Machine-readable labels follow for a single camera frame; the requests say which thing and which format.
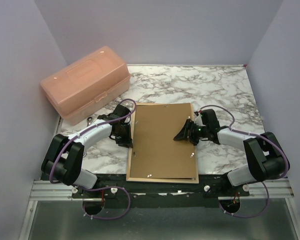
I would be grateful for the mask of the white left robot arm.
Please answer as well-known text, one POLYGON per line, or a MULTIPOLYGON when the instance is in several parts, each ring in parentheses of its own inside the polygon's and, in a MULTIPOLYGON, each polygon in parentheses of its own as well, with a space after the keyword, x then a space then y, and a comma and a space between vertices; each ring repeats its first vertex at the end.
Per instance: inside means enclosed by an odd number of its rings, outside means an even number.
POLYGON ((52 138, 41 165, 41 172, 52 184, 78 186, 91 198, 101 191, 98 177, 82 168, 84 154, 99 141, 110 138, 123 148, 132 148, 131 125, 126 119, 136 111, 118 104, 114 111, 97 117, 86 128, 71 135, 57 134, 52 138))

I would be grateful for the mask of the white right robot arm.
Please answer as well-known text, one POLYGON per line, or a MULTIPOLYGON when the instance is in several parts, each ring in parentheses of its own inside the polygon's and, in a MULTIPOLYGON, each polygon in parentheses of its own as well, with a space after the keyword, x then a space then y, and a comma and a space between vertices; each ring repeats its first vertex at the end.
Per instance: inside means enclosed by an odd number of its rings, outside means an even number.
POLYGON ((257 134, 221 126, 213 109, 202 108, 195 115, 195 120, 186 120, 174 141, 189 141, 194 146, 210 141, 245 152, 247 165, 227 172, 220 183, 224 195, 233 195, 240 185, 276 180, 288 173, 289 160, 272 132, 257 134))

